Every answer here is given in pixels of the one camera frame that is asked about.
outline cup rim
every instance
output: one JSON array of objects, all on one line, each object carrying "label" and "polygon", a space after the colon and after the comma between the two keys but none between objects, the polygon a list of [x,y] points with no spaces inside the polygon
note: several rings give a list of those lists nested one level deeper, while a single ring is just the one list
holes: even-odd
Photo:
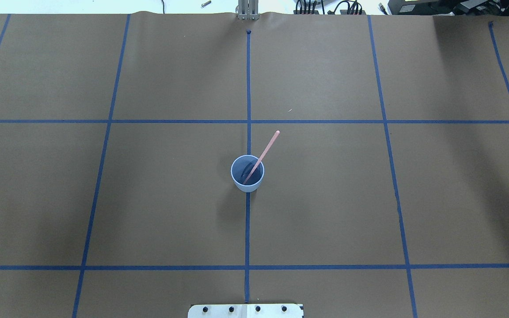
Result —
[{"label": "cup rim", "polygon": [[239,185],[243,186],[243,187],[254,187],[256,185],[258,185],[260,182],[262,182],[262,178],[264,177],[264,173],[265,173],[265,169],[264,169],[264,163],[261,161],[260,162],[260,165],[262,166],[262,174],[260,176],[260,179],[253,183],[252,185],[243,185],[242,183],[240,183],[239,181],[237,181],[235,179],[235,176],[233,175],[233,166],[235,165],[235,163],[237,162],[237,160],[241,159],[242,157],[253,157],[254,159],[258,160],[258,157],[255,156],[255,155],[239,155],[239,157],[237,157],[233,163],[231,164],[231,169],[230,169],[230,172],[231,172],[231,178],[233,179],[233,182],[234,183],[238,183]]}]

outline grid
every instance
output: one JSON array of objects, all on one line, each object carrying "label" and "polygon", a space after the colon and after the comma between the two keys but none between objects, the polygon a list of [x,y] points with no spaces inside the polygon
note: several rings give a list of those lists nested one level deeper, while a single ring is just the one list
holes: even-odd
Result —
[{"label": "grid", "polygon": [[[8,15],[4,27],[0,33],[0,45],[4,41],[4,35],[11,15]],[[127,36],[131,22],[131,15],[127,15],[125,22],[125,31],[121,45],[121,52],[119,54],[119,61],[117,66],[117,73],[111,97],[111,105],[109,108],[109,116],[107,119],[0,119],[0,123],[101,123],[106,124],[105,137],[103,139],[103,149],[99,159],[99,170],[97,171],[97,181],[95,183],[95,191],[93,193],[93,202],[91,205],[91,213],[89,216],[89,224],[87,225],[87,233],[85,236],[83,258],[80,265],[75,266],[62,266],[62,265],[0,265],[0,270],[69,270],[79,271],[79,279],[77,282],[76,296],[74,300],[72,316],[77,316],[77,310],[80,303],[82,294],[82,287],[84,284],[84,274],[86,271],[95,270],[108,270],[108,271],[127,271],[127,270],[142,270],[142,271],[194,271],[194,270],[237,270],[244,272],[244,298],[245,302],[252,301],[250,296],[250,283],[251,283],[251,270],[405,270],[408,283],[408,290],[410,294],[410,305],[412,308],[412,315],[414,318],[418,317],[418,310],[416,308],[416,293],[414,292],[414,280],[412,279],[413,269],[485,269],[485,268],[509,268],[509,263],[478,263],[478,264],[413,264],[410,262],[408,255],[408,244],[406,242],[406,230],[404,226],[404,217],[402,215],[402,204],[400,203],[400,194],[398,189],[398,179],[396,167],[394,163],[394,156],[392,153],[392,142],[390,138],[390,125],[407,124],[489,124],[489,125],[509,125],[509,120],[404,120],[404,119],[388,119],[386,109],[384,106],[384,95],[382,92],[382,83],[380,80],[380,68],[378,66],[378,59],[376,56],[375,38],[373,32],[373,23],[371,17],[368,16],[368,28],[370,34],[370,45],[372,49],[372,60],[374,63],[374,70],[376,75],[376,84],[378,89],[378,98],[380,101],[380,110],[382,119],[362,119],[362,120],[344,120],[344,119],[252,119],[251,115],[251,37],[255,34],[251,30],[246,31],[246,105],[247,105],[247,119],[246,120],[219,120],[219,119],[114,119],[115,101],[117,98],[117,91],[119,86],[119,79],[121,77],[123,58],[125,54],[125,46],[127,44]],[[497,63],[501,70],[507,92],[509,94],[509,81],[501,62],[501,57],[498,51],[498,45],[495,39],[493,23],[489,24],[490,40],[495,50]],[[244,265],[87,265],[87,255],[89,251],[91,233],[93,229],[93,222],[95,218],[95,210],[99,199],[99,189],[101,186],[101,179],[103,175],[103,167],[106,159],[107,146],[113,124],[130,124],[130,123],[189,123],[189,124],[241,124],[247,126],[247,153],[251,153],[251,140],[252,140],[252,125],[253,124],[377,124],[382,125],[384,129],[384,137],[386,139],[386,151],[388,154],[388,161],[390,165],[392,187],[396,199],[400,238],[402,240],[402,252],[404,257],[404,264],[347,264],[347,265],[252,265],[251,264],[251,193],[246,194],[246,223],[245,223],[245,255]]]}]

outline electronic device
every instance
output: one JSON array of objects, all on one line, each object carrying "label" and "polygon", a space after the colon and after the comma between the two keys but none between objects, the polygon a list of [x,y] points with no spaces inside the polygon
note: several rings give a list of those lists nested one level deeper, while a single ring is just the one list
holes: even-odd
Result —
[{"label": "electronic device", "polygon": [[455,15],[509,16],[509,0],[388,0],[394,15]]}]

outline cable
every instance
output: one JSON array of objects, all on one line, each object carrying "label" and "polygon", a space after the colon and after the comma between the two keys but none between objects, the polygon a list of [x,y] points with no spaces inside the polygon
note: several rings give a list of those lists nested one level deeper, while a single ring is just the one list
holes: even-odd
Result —
[{"label": "cable", "polygon": [[343,4],[343,3],[347,4],[347,11],[351,10],[351,4],[350,4],[350,2],[352,2],[352,1],[343,0],[343,1],[339,2],[339,3],[337,4],[337,6],[335,7],[335,9],[333,9],[333,11],[329,10],[329,12],[327,12],[327,14],[335,14],[335,12],[337,12],[337,8],[338,8],[341,4]]},{"label": "cable", "polygon": [[382,2],[380,2],[380,4],[378,4],[378,8],[380,9],[380,11],[382,11],[382,13],[388,15],[388,12],[386,12],[386,8],[384,8]]},{"label": "cable", "polygon": [[354,8],[351,10],[351,14],[354,14],[354,15],[362,14],[362,6],[357,0],[355,0],[353,7]]}]

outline black cable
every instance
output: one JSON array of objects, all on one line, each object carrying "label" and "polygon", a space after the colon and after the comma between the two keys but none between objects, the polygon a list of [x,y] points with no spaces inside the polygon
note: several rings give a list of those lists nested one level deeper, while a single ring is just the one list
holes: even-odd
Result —
[{"label": "black cable", "polygon": [[356,15],[361,15],[362,14],[362,4],[357,2],[357,0],[355,0],[355,14]]},{"label": "black cable", "polygon": [[388,15],[388,12],[386,12],[386,8],[384,8],[382,2],[380,2],[380,4],[378,4],[378,8],[380,9],[380,11],[382,11],[382,13],[384,13],[385,15]]},{"label": "black cable", "polygon": [[357,7],[357,2],[353,2],[353,5],[351,6],[351,8],[349,10],[347,10],[347,14],[355,14],[355,10],[356,10],[356,7]]},{"label": "black cable", "polygon": [[331,10],[330,10],[329,12],[333,12],[332,14],[335,14],[335,12],[337,12],[337,8],[338,8],[338,7],[339,7],[342,3],[346,3],[346,4],[347,4],[347,11],[349,11],[349,10],[351,10],[351,4],[350,4],[350,2],[352,2],[352,1],[343,0],[343,1],[341,1],[341,2],[339,2],[339,3],[337,4],[337,6],[335,7],[335,9],[334,9],[333,11],[331,11]]}]

